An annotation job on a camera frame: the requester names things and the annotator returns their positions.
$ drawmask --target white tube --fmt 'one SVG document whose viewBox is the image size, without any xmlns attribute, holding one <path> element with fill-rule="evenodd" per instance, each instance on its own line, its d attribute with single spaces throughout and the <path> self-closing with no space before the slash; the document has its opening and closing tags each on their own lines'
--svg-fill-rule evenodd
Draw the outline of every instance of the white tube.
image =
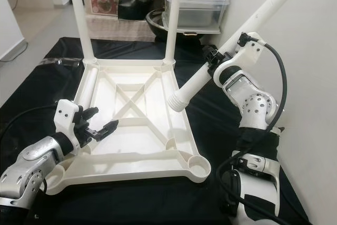
<svg viewBox="0 0 337 225">
<path fill-rule="evenodd" d="M 287 0 L 266 0 L 255 13 L 223 44 L 219 52 L 233 52 L 242 32 L 256 32 Z"/>
<path fill-rule="evenodd" d="M 237 40 L 242 32 L 254 32 L 265 23 L 285 2 L 286 0 L 267 0 L 219 49 L 220 53 L 235 50 Z M 211 79 L 208 74 L 208 63 L 205 63 L 179 90 L 175 91 L 168 100 L 170 107 L 180 112 L 189 103 L 191 98 Z M 220 73 L 215 70 L 214 82 L 219 83 Z"/>
<path fill-rule="evenodd" d="M 91 70 L 89 70 L 85 82 L 83 84 L 83 90 L 80 99 L 78 100 L 77 103 L 81 105 L 84 110 L 90 107 L 91 98 L 93 96 L 95 89 L 97 74 L 98 74 L 97 68 L 92 68 Z"/>
<path fill-rule="evenodd" d="M 179 90 L 167 100 L 169 106 L 176 112 L 181 112 L 190 103 L 190 99 L 211 79 L 205 63 Z"/>
<path fill-rule="evenodd" d="M 88 27 L 85 19 L 85 11 L 82 0 L 72 0 L 77 22 L 78 32 L 80 34 L 83 50 L 84 63 L 95 63 L 97 59 L 94 56 L 93 47 L 89 38 Z"/>
<path fill-rule="evenodd" d="M 166 42 L 166 52 L 165 58 L 163 60 L 164 64 L 174 64 L 174 50 L 175 50 L 175 40 L 177 35 L 178 18 L 179 18 L 179 1 L 171 0 L 171 10 L 170 10 L 170 20 L 168 24 L 167 32 L 167 42 Z"/>
</svg>

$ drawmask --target floor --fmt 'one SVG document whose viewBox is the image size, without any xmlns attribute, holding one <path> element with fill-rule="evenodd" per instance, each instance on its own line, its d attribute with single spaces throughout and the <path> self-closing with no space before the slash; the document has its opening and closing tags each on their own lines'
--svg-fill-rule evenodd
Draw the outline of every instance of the floor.
<svg viewBox="0 0 337 225">
<path fill-rule="evenodd" d="M 57 12 L 43 14 L 31 12 L 26 17 L 23 17 L 20 11 L 22 10 L 17 10 L 16 17 L 29 45 L 27 50 L 17 59 L 2 64 L 0 68 L 0 107 L 59 38 L 64 36 L 79 37 L 72 6 L 58 9 Z"/>
</svg>

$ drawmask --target black tablecloth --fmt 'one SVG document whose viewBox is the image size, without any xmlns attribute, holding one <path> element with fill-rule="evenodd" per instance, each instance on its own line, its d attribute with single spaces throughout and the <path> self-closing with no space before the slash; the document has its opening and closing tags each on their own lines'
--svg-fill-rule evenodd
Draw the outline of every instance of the black tablecloth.
<svg viewBox="0 0 337 225">
<path fill-rule="evenodd" d="M 161 59 L 165 54 L 165 44 L 161 42 L 92 40 L 92 44 L 97 58 Z M 83 58 L 79 39 L 61 38 L 46 57 Z M 177 46 L 175 59 L 179 87 L 204 63 L 198 44 Z M 82 63 L 36 67 L 1 107 L 0 127 L 24 110 L 59 99 L 72 100 L 83 71 Z M 196 184 L 185 177 L 160 178 L 74 185 L 52 196 L 39 193 L 27 223 L 230 224 L 218 209 L 215 168 L 235 147 L 240 113 L 212 81 L 191 100 L 186 112 L 198 150 L 212 166 L 205 182 Z M 13 124 L 1 142 L 1 173 L 23 148 L 55 131 L 53 116 L 54 111 L 46 109 L 23 116 Z M 283 171 L 280 178 L 281 188 L 302 211 Z M 301 224 L 283 198 L 280 216 L 292 224 Z"/>
</svg>

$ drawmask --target black cloth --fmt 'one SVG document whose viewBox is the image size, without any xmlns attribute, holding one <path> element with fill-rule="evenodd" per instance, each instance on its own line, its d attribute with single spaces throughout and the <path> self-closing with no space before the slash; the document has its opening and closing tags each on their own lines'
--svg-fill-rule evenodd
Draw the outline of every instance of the black cloth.
<svg viewBox="0 0 337 225">
<path fill-rule="evenodd" d="M 92 40 L 94 54 L 106 59 L 161 59 L 165 43 Z M 61 38 L 46 55 L 83 58 L 79 39 Z M 202 47 L 179 45 L 175 50 L 175 75 L 181 87 L 201 66 Z M 0 128 L 15 115 L 59 99 L 73 99 L 84 71 L 58 64 L 37 66 L 0 109 Z M 39 193 L 27 224 L 230 224 L 218 209 L 215 169 L 231 155 L 239 134 L 238 109 L 212 81 L 186 108 L 196 145 L 212 166 L 205 182 L 185 177 L 144 179 L 73 185 L 57 195 Z M 53 110 L 41 110 L 18 119 L 0 144 L 1 173 L 15 162 L 26 146 L 54 133 Z M 283 171 L 281 188 L 299 210 L 301 205 Z M 281 198 L 280 217 L 292 224 L 301 220 Z"/>
</svg>

